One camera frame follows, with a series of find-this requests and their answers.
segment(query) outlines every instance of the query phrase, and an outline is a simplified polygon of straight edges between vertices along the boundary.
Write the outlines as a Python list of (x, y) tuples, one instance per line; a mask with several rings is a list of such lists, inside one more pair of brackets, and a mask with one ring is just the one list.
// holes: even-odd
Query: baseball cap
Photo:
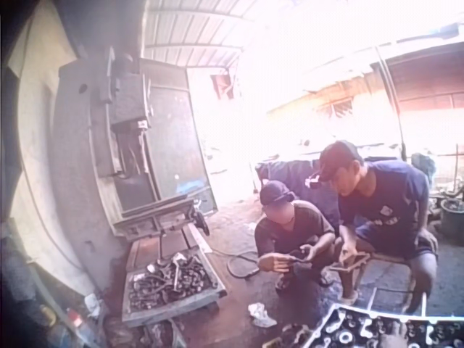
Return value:
[(363, 161), (363, 158), (357, 153), (355, 145), (345, 140), (338, 140), (330, 144), (319, 157), (319, 181), (331, 180), (339, 168), (346, 167), (354, 160)]
[(268, 181), (260, 191), (260, 201), (264, 207), (292, 202), (294, 199), (294, 193), (284, 183), (276, 180)]

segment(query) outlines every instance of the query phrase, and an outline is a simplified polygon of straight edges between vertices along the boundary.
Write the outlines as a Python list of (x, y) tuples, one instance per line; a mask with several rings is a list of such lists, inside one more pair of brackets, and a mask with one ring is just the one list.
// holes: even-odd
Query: shorts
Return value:
[(372, 245), (378, 253), (403, 257), (405, 260), (415, 259), (422, 254), (434, 253), (429, 241), (419, 239), (416, 246), (414, 239), (408, 238), (414, 236), (414, 233), (401, 228), (392, 230), (389, 227), (382, 228), (373, 223), (365, 223), (356, 228), (356, 236)]

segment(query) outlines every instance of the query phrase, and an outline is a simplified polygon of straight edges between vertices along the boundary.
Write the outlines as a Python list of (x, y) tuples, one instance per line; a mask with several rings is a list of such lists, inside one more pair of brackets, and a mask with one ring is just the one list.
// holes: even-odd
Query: bucket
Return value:
[(464, 245), (464, 202), (449, 198), (441, 206), (443, 234)]

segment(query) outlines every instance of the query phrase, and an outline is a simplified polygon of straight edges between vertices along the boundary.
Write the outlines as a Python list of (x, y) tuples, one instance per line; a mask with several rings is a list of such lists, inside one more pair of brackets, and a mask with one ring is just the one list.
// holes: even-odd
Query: workshop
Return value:
[(1, 12), (3, 347), (464, 347), (462, 0)]

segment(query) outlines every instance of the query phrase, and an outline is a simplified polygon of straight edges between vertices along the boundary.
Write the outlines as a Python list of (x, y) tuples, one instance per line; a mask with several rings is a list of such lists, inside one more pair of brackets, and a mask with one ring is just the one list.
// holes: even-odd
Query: concrete floor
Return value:
[[(239, 253), (254, 249), (252, 225), (261, 216), (257, 195), (227, 203), (213, 215), (208, 224), (212, 231), (207, 242), (213, 249)], [(274, 290), (276, 276), (259, 273), (249, 280), (235, 279), (226, 270), (228, 257), (211, 254), (210, 259), (228, 290), (228, 296), (217, 304), (191, 312), (178, 319), (190, 347), (261, 347), (278, 336), (288, 323), (305, 323), (315, 327), (341, 289), (337, 282), (329, 289), (304, 283), (293, 293), (279, 297)], [(253, 264), (234, 264), (237, 271), (252, 269)], [(464, 315), (464, 248), (440, 240), (439, 274), (428, 304), (428, 315)], [(408, 269), (384, 262), (372, 262), (361, 284), (357, 306), (365, 307), (375, 286), (406, 289)], [(398, 311), (401, 295), (380, 291), (374, 309)], [(248, 305), (262, 302), (278, 325), (273, 328), (253, 326)]]

